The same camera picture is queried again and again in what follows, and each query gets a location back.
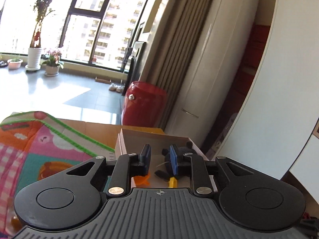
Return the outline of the black plush toy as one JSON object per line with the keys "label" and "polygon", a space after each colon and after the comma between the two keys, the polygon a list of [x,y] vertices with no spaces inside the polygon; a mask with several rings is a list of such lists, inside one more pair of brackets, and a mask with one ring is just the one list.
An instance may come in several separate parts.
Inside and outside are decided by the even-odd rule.
{"label": "black plush toy", "polygon": [[[188,141],[185,146],[177,148],[176,154],[178,157],[182,156],[184,153],[196,153],[196,151],[192,149],[192,142]],[[165,171],[157,170],[155,171],[155,175],[166,182],[169,182],[172,177],[174,177],[176,180],[179,180],[181,176],[174,175],[173,173],[170,162],[170,150],[166,148],[162,149],[162,155],[164,156],[163,165],[165,166]]]}

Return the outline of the orange toy piece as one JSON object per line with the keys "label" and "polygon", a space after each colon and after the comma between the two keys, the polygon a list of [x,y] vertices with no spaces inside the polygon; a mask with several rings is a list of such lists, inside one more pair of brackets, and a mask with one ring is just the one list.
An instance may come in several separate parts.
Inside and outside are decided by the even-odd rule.
{"label": "orange toy piece", "polygon": [[150,178],[150,174],[147,174],[146,176],[135,176],[134,183],[136,187],[149,186],[150,185],[149,178]]}

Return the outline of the yellow toy piece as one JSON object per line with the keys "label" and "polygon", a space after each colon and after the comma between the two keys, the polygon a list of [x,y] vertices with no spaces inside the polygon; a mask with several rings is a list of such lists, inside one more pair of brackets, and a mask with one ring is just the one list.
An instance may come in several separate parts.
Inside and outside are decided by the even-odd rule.
{"label": "yellow toy piece", "polygon": [[177,179],[175,177],[170,178],[169,188],[177,188]]}

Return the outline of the pink cardboard storage box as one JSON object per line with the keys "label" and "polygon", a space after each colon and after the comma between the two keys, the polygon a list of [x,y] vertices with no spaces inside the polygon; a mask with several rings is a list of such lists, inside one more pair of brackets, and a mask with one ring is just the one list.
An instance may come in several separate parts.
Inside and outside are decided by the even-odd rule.
{"label": "pink cardboard storage box", "polygon": [[178,147],[185,146],[186,143],[192,142],[193,149],[206,160],[207,158],[200,151],[200,149],[189,138],[180,136],[169,136],[164,134],[146,133],[140,131],[133,131],[129,129],[122,129],[118,135],[116,142],[115,155],[119,158],[123,154],[136,153],[139,154],[145,144],[151,145],[151,161],[149,172],[149,186],[136,187],[134,183],[134,177],[131,178],[131,188],[147,188],[147,189],[160,189],[165,190],[169,188],[169,182],[158,178],[155,175],[155,171],[165,171],[164,156],[162,155],[162,149],[170,149],[172,144],[176,144]]}

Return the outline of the red round stool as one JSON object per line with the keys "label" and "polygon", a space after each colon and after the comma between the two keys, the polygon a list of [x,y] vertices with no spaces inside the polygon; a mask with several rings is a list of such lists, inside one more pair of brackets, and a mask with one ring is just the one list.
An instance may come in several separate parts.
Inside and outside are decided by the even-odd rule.
{"label": "red round stool", "polygon": [[121,124],[157,127],[166,104],[166,91],[142,81],[133,81],[126,91]]}

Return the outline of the white slippers pair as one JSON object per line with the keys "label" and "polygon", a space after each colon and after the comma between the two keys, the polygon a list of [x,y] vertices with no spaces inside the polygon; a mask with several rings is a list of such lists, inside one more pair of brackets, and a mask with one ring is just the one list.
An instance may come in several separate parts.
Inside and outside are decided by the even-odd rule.
{"label": "white slippers pair", "polygon": [[124,86],[123,85],[116,85],[114,83],[112,83],[109,87],[109,90],[110,91],[115,91],[115,92],[118,92],[118,93],[122,93],[123,90],[124,90]]}

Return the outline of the colourful cartoon play mat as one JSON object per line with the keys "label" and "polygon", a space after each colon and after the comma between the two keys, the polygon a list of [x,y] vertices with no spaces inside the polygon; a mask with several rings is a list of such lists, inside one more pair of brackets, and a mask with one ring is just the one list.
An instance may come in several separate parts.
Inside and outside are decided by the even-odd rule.
{"label": "colourful cartoon play mat", "polygon": [[22,188],[98,155],[115,159],[114,149],[89,137],[86,127],[41,111],[1,122],[1,238],[15,232],[13,199]]}

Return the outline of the white cabinet panel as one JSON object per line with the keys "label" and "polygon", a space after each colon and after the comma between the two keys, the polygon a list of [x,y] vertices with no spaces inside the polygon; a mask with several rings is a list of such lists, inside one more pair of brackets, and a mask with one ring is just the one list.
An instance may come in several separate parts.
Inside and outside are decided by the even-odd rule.
{"label": "white cabinet panel", "polygon": [[217,152],[318,198],[318,0],[276,0],[258,71]]}

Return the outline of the white standing air conditioner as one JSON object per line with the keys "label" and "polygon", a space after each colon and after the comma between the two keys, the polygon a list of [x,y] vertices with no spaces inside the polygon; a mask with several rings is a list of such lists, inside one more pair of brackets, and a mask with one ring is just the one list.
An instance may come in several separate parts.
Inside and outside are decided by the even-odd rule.
{"label": "white standing air conditioner", "polygon": [[259,0],[213,0],[165,133],[201,147],[241,62]]}

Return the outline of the pink flower pot plant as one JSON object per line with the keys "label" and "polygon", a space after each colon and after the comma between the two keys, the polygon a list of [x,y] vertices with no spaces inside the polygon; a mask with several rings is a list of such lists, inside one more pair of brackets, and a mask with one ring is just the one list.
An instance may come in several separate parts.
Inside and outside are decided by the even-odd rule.
{"label": "pink flower pot plant", "polygon": [[48,50],[46,51],[45,56],[46,59],[42,64],[45,67],[44,75],[47,77],[57,76],[59,70],[64,68],[63,62],[61,61],[61,49]]}

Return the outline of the small pot with sprouts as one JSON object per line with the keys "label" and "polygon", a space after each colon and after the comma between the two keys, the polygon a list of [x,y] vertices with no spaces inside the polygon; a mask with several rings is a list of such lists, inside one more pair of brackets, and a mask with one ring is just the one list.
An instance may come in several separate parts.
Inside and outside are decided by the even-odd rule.
{"label": "small pot with sprouts", "polygon": [[8,69],[9,70],[16,70],[16,69],[20,68],[22,62],[23,62],[23,60],[19,59],[19,58],[8,59],[7,60]]}

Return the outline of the beige curtain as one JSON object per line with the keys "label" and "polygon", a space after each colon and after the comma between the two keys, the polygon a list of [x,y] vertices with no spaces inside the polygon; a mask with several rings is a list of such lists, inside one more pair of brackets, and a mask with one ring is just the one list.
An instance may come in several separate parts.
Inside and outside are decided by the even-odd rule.
{"label": "beige curtain", "polygon": [[139,80],[166,92],[156,127],[166,128],[213,0],[168,0],[148,42]]}

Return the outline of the tall plant in white pot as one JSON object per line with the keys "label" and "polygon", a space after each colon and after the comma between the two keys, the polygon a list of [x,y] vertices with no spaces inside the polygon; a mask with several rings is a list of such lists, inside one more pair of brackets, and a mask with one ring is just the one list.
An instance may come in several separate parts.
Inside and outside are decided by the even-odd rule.
{"label": "tall plant in white pot", "polygon": [[50,7],[53,0],[36,0],[33,10],[37,12],[36,25],[32,34],[28,49],[28,60],[25,66],[26,71],[38,71],[40,69],[40,58],[42,55],[42,25],[46,16],[54,12]]}

